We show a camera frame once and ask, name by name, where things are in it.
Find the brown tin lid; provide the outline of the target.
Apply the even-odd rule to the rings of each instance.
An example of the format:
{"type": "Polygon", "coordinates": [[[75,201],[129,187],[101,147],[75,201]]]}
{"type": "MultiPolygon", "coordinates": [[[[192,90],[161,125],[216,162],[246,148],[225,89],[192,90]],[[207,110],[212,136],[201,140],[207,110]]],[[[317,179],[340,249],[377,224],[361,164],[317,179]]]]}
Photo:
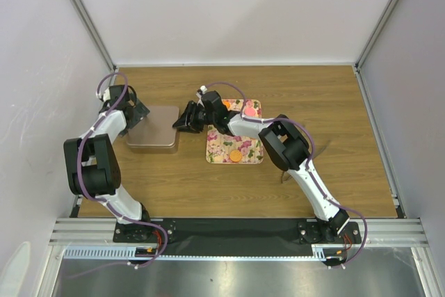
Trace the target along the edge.
{"type": "Polygon", "coordinates": [[[146,143],[171,143],[179,141],[177,130],[172,127],[179,118],[177,106],[148,106],[150,113],[130,130],[126,141],[146,143]]]}

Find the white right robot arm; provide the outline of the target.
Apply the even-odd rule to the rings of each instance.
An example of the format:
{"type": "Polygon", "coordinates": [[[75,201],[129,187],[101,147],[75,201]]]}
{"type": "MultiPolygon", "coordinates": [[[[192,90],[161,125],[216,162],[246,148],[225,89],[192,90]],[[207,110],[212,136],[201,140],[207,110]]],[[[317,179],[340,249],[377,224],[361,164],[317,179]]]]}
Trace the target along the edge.
{"type": "Polygon", "coordinates": [[[273,164],[287,172],[302,189],[321,223],[321,237],[335,243],[344,236],[350,216],[317,173],[310,151],[312,139],[303,136],[300,126],[285,115],[264,119],[231,111],[216,91],[199,90],[197,96],[198,101],[189,101],[173,123],[174,129],[198,134],[211,125],[224,135],[261,141],[273,164]]]}

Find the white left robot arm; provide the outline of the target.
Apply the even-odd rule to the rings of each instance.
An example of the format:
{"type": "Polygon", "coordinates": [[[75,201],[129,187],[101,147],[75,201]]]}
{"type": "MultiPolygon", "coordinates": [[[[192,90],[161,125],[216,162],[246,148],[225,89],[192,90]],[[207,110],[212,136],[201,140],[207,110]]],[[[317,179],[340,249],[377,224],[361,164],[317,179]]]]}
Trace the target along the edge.
{"type": "Polygon", "coordinates": [[[128,85],[110,86],[97,96],[103,105],[93,125],[63,143],[69,188],[107,208],[119,224],[129,225],[135,240],[146,241],[152,236],[153,225],[143,204],[122,185],[113,143],[144,120],[149,109],[128,85]]]}

